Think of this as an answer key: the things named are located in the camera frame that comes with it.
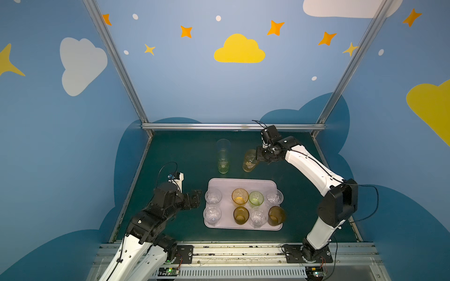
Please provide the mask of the clear faceted glass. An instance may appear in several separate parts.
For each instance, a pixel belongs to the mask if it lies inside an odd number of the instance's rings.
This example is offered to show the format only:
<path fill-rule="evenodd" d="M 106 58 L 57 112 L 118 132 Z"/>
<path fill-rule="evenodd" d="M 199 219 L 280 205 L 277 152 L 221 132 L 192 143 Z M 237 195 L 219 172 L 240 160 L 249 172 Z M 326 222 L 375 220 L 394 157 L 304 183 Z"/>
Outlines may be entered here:
<path fill-rule="evenodd" d="M 209 189 L 205 193 L 205 200 L 207 205 L 217 205 L 222 200 L 222 192 L 219 189 Z"/>
<path fill-rule="evenodd" d="M 262 227 L 268 220 L 268 211 L 266 208 L 256 207 L 250 210 L 249 220 L 254 228 Z"/>
<path fill-rule="evenodd" d="M 203 217 L 206 224 L 215 226 L 221 219 L 221 209 L 218 206 L 207 206 Z"/>
<path fill-rule="evenodd" d="M 270 190 L 266 193 L 265 201 L 268 206 L 279 206 L 284 201 L 284 195 L 278 189 Z"/>

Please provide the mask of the tall orange glass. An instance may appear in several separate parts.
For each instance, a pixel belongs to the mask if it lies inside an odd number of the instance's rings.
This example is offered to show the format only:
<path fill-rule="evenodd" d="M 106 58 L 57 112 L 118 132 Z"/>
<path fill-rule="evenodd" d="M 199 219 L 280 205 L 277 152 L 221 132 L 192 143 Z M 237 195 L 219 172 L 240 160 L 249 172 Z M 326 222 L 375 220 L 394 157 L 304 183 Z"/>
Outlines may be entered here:
<path fill-rule="evenodd" d="M 257 151 L 255 149 L 249 149 L 244 156 L 243 170 L 250 173 L 258 164 Z"/>

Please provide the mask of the orange short glass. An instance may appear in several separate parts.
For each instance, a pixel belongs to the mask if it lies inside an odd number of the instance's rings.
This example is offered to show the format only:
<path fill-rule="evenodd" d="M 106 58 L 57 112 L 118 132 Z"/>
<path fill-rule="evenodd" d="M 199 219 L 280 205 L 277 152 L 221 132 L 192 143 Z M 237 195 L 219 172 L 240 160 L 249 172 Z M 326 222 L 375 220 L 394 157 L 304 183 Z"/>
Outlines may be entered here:
<path fill-rule="evenodd" d="M 237 188 L 232 192 L 232 200 L 236 205 L 245 205 L 248 202 L 249 194 L 243 188 Z"/>

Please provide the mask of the dark amber textured glass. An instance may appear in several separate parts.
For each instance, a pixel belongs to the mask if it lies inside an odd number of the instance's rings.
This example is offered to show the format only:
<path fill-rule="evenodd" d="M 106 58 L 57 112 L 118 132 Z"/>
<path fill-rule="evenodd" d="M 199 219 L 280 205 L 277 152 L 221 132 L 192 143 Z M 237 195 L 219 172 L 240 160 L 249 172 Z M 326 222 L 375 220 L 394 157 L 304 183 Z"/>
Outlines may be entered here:
<path fill-rule="evenodd" d="M 268 223 L 270 226 L 278 226 L 286 221 L 287 215 L 280 206 L 272 206 L 268 211 Z"/>
<path fill-rule="evenodd" d="M 247 208 L 245 207 L 237 207 L 233 211 L 233 218 L 236 224 L 243 225 L 245 224 L 249 219 L 250 213 Z"/>

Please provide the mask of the small green glass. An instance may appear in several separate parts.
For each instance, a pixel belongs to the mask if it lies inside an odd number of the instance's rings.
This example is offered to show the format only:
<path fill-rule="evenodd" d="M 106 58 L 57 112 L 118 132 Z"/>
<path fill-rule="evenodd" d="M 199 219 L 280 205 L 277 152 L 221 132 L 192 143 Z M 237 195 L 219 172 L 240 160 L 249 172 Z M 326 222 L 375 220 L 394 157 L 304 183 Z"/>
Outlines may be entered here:
<path fill-rule="evenodd" d="M 248 201 L 252 206 L 261 206 L 264 202 L 264 195 L 259 191 L 252 191 L 249 194 Z"/>

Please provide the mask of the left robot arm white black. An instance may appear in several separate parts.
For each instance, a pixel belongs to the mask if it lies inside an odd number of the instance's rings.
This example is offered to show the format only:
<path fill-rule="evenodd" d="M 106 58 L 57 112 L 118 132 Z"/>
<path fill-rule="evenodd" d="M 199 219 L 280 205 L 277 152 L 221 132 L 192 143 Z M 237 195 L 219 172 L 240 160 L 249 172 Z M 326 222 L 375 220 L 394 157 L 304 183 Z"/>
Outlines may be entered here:
<path fill-rule="evenodd" d="M 149 204 L 130 220 L 101 281 L 147 281 L 176 256 L 177 241 L 162 232 L 179 211 L 200 206 L 202 192 L 182 193 L 174 181 L 158 186 Z"/>

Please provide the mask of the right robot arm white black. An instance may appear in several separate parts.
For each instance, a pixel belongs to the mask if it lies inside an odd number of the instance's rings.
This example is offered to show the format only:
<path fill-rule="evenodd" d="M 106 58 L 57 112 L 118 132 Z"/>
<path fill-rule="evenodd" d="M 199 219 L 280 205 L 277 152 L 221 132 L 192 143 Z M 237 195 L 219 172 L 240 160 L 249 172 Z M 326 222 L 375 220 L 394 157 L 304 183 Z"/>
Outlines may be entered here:
<path fill-rule="evenodd" d="M 317 188 L 323 199 L 318 206 L 318 219 L 302 243 L 302 257 L 314 262 L 326 254 L 335 231 L 357 211 L 358 185 L 329 170 L 310 154 L 294 137 L 262 136 L 257 147 L 257 160 L 284 160 L 297 168 Z"/>

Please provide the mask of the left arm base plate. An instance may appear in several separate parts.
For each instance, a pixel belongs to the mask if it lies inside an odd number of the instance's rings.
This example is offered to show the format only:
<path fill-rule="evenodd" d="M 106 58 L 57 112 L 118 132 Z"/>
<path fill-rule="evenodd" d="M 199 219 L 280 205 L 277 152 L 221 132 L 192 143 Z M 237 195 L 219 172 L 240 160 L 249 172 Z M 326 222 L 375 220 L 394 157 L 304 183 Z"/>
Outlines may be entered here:
<path fill-rule="evenodd" d="M 171 249 L 166 264 L 191 264 L 193 259 L 193 245 L 178 245 Z"/>

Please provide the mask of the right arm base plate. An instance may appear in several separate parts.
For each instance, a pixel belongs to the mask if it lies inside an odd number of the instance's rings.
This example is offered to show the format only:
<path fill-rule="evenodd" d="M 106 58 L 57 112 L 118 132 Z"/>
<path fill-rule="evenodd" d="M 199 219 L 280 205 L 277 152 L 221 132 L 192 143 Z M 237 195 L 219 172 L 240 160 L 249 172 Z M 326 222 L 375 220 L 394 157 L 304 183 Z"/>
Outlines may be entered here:
<path fill-rule="evenodd" d="M 334 261 L 328 246 L 314 249 L 309 245 L 284 244 L 281 250 L 287 263 L 332 263 Z"/>

